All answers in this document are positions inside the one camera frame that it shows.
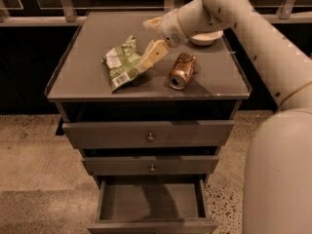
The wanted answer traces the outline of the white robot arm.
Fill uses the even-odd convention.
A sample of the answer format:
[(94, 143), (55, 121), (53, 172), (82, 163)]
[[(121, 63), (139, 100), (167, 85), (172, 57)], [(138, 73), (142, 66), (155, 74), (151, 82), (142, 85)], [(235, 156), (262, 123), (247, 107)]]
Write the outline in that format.
[(312, 234), (312, 59), (249, 0), (193, 0), (144, 27), (177, 47), (231, 28), (279, 107), (250, 142), (243, 234)]

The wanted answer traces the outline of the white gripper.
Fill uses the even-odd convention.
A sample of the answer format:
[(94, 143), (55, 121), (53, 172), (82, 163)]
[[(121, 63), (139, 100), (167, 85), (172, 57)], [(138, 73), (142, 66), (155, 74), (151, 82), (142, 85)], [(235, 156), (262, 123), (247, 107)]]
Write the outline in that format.
[(148, 19), (143, 26), (150, 31), (156, 31), (162, 40), (150, 41), (143, 56), (139, 59), (136, 69), (144, 72), (162, 59), (169, 51), (169, 47), (176, 48), (188, 41), (179, 20), (178, 9), (173, 9), (162, 17)]

